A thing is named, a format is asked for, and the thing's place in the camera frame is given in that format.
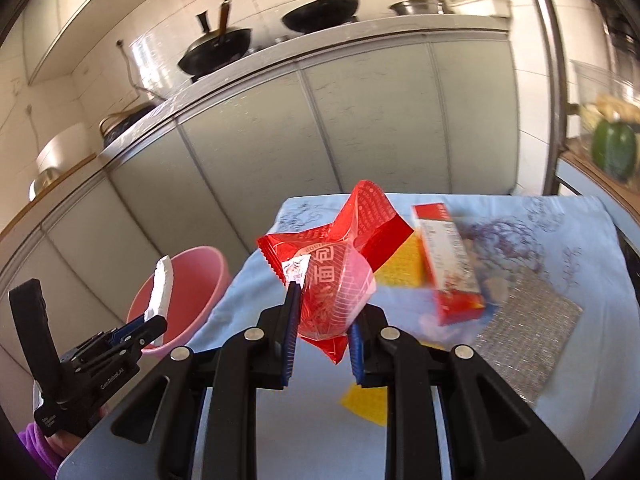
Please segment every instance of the yellow paper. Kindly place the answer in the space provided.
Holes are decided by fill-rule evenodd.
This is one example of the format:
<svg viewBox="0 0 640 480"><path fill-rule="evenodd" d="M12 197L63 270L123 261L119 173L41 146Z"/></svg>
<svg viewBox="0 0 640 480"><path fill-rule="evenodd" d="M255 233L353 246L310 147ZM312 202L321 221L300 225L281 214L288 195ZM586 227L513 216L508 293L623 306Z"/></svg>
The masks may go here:
<svg viewBox="0 0 640 480"><path fill-rule="evenodd" d="M420 344L444 350L433 343ZM386 426L386 386L382 388L363 388L353 383L340 399L347 410L379 426Z"/></svg>
<svg viewBox="0 0 640 480"><path fill-rule="evenodd" d="M424 267L417 235L412 233L374 276L379 285L407 288L421 286L424 282Z"/></svg>

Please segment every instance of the silver screw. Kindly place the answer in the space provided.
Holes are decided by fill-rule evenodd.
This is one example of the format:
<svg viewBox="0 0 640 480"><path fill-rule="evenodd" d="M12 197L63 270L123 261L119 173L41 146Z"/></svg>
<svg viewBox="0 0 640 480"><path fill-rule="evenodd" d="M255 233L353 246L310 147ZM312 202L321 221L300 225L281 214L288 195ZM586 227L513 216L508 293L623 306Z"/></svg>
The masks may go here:
<svg viewBox="0 0 640 480"><path fill-rule="evenodd" d="M178 346L171 350L169 354L171 359L174 361L184 361L191 354L191 350L189 350L186 346Z"/></svg>
<svg viewBox="0 0 640 480"><path fill-rule="evenodd" d="M244 338L247 341L260 341L264 337L264 332L261 328L254 326L244 331Z"/></svg>
<svg viewBox="0 0 640 480"><path fill-rule="evenodd" d="M471 359L474 356L474 349L467 345L456 346L454 352L460 359Z"/></svg>
<svg viewBox="0 0 640 480"><path fill-rule="evenodd" d="M380 335L382 336L382 339L393 341L400 337L400 331L395 326L385 326L380 331Z"/></svg>

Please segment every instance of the person's hand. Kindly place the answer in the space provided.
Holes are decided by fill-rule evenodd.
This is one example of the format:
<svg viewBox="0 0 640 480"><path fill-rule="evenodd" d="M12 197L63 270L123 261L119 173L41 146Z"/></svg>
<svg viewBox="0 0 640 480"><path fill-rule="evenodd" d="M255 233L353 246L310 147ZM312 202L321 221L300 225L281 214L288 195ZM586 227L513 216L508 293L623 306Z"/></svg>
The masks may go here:
<svg viewBox="0 0 640 480"><path fill-rule="evenodd" d="M100 418L105 417L107 413L109 413L109 409L106 404L98 410ZM62 458L66 458L66 456L71 453L82 440L79 436L65 430L57 431L53 435L45 438L47 439L47 443L49 443L50 448Z"/></svg>

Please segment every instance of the toothpaste box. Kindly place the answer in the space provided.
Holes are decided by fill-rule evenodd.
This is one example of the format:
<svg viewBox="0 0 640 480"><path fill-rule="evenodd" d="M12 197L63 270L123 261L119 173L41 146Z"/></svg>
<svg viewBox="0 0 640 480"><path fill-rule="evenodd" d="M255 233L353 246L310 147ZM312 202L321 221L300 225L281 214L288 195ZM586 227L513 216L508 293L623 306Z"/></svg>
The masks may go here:
<svg viewBox="0 0 640 480"><path fill-rule="evenodd" d="M460 233L443 203L414 205L414 228L433 284L440 325L477 319L484 300Z"/></svg>

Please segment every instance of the frying pan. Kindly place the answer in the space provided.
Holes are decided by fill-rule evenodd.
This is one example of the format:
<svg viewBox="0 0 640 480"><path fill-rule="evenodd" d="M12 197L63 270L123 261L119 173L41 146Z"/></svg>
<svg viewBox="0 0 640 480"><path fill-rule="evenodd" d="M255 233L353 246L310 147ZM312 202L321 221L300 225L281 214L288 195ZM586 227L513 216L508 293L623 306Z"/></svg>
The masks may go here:
<svg viewBox="0 0 640 480"><path fill-rule="evenodd" d="M227 29L230 8L230 0L225 0L220 5L218 30L210 29L206 10L198 14L204 34L187 48L178 62L180 70L202 77L244 56L251 43L251 29Z"/></svg>
<svg viewBox="0 0 640 480"><path fill-rule="evenodd" d="M282 17L287 28L308 34L345 23L358 9L359 0L316 0Z"/></svg>

